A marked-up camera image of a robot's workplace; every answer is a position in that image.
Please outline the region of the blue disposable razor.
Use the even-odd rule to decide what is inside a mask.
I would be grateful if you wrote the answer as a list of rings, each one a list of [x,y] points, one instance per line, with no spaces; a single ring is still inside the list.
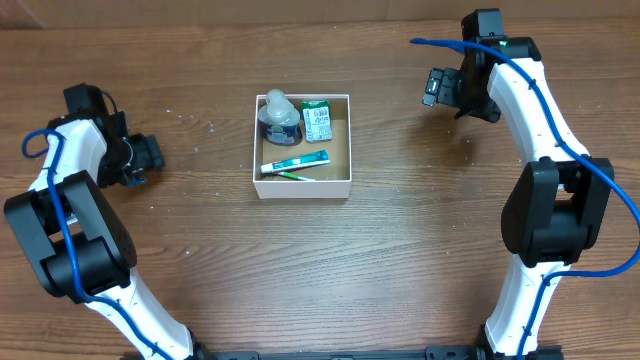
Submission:
[[[126,185],[128,187],[137,187],[147,182],[144,175],[129,174],[125,176]]]

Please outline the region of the green white soap box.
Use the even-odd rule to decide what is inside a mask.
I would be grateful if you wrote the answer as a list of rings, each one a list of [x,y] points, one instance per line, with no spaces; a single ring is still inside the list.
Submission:
[[[306,140],[309,143],[330,141],[333,138],[330,103],[327,100],[303,101],[301,109]]]

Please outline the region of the clear soap bottle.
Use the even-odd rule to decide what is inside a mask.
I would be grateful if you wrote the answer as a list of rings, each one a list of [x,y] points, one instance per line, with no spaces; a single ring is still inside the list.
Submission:
[[[258,110],[261,134],[279,146],[295,146],[302,141],[300,112],[278,89],[266,94],[266,103]]]

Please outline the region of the green toothbrush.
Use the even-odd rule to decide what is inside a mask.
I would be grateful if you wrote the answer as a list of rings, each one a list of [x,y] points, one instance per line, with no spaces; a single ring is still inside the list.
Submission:
[[[276,175],[290,179],[290,180],[296,180],[296,181],[307,181],[307,182],[315,182],[316,180],[313,178],[309,178],[309,177],[304,177],[304,176],[300,176],[300,175],[296,175],[294,173],[291,172],[277,172]]]

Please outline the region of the toothpaste tube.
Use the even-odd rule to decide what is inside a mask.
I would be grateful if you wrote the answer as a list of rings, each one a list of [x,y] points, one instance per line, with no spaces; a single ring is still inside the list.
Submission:
[[[263,164],[260,166],[260,171],[262,174],[275,174],[279,172],[328,165],[330,163],[331,160],[328,152],[326,150],[321,150],[294,158]]]

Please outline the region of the white cardboard box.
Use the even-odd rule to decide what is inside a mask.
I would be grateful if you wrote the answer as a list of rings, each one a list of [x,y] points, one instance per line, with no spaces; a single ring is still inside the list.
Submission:
[[[352,171],[351,104],[347,94],[289,94],[289,101],[300,106],[304,101],[326,100],[333,139],[325,142],[302,141],[295,146],[279,146],[266,141],[259,125],[254,130],[252,180],[261,199],[346,199],[350,195]],[[267,176],[260,167],[267,163],[295,158],[325,150],[330,163],[297,170],[303,179]]]

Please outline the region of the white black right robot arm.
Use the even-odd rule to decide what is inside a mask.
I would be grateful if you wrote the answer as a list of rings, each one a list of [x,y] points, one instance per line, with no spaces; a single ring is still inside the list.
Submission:
[[[598,236],[610,189],[564,150],[588,159],[553,99],[541,54],[529,37],[508,37],[499,9],[477,9],[461,22],[462,37],[485,45],[464,50],[459,69],[433,69],[423,102],[456,108],[458,117],[505,119],[519,149],[522,173],[501,214],[511,254],[497,305],[481,327],[473,359],[560,359],[540,347],[537,333],[559,272],[567,271]]]

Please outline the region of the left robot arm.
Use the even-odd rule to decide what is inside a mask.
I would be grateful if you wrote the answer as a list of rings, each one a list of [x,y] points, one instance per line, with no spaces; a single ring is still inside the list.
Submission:
[[[165,164],[157,139],[128,131],[100,88],[63,92],[67,114],[28,134],[43,136],[43,167],[4,215],[42,287],[101,314],[144,359],[208,359],[193,332],[160,304],[138,272],[133,240],[102,191],[135,187]]]

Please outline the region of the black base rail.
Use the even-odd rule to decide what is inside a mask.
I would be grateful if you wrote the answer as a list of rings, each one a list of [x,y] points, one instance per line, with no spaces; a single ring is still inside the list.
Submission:
[[[441,345],[424,350],[379,350],[356,352],[297,352],[260,354],[258,352],[209,352],[200,349],[190,359],[209,360],[516,360],[516,356],[490,354],[479,346]]]

